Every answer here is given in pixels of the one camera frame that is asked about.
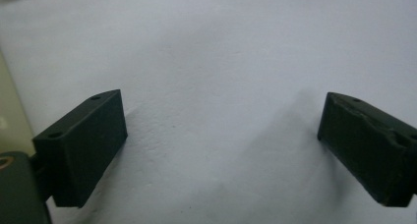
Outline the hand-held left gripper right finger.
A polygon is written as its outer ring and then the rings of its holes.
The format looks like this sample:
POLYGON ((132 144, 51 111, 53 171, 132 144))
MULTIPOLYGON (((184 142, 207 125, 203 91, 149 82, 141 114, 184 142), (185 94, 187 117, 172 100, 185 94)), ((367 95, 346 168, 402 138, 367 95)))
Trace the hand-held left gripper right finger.
POLYGON ((379 204, 417 195, 417 128, 352 96, 327 94, 318 140, 379 204))

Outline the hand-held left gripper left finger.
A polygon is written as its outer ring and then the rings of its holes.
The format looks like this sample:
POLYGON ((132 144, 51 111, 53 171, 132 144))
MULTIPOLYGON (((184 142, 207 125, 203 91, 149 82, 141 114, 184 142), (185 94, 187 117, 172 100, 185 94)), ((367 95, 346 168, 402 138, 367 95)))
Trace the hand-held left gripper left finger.
POLYGON ((42 195, 82 207, 128 136, 119 89, 94 95, 32 139, 42 195))

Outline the light grey foam mat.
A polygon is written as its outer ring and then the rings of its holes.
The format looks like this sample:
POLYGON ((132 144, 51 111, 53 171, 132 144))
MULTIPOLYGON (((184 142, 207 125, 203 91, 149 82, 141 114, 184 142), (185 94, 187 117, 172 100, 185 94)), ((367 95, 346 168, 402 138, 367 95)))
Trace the light grey foam mat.
POLYGON ((417 0, 0 0, 40 133, 120 89, 128 138, 55 224, 417 224, 318 142, 328 92, 417 128, 417 0))

